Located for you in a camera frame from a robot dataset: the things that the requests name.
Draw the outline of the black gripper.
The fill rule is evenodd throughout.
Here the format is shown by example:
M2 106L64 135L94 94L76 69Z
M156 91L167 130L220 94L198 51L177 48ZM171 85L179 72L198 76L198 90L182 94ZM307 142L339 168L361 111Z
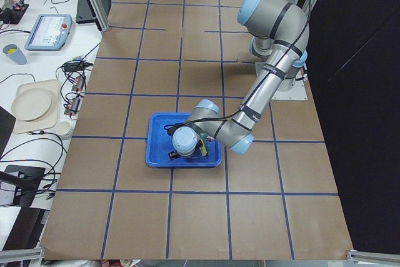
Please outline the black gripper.
M181 155L177 151L171 151L168 153L169 159L179 159L179 158L185 158L185 156Z

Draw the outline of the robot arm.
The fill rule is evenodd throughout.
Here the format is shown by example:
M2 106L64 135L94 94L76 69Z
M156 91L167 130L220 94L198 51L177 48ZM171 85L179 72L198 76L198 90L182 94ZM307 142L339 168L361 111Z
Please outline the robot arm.
M196 149L203 150L209 136L235 153L246 153L254 141L254 125L306 51L309 15L286 0L244 0L237 22L253 36L253 53L266 61L232 115L220 116L218 106L203 99L183 122L165 127L174 147L169 153L171 160L191 156Z

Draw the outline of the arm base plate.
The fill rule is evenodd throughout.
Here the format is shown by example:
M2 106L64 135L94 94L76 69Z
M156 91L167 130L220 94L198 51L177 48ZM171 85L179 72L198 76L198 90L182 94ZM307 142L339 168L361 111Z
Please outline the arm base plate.
M305 62L296 61L287 72L286 78L282 81L272 100L277 101L307 101L306 88L304 85L301 68Z

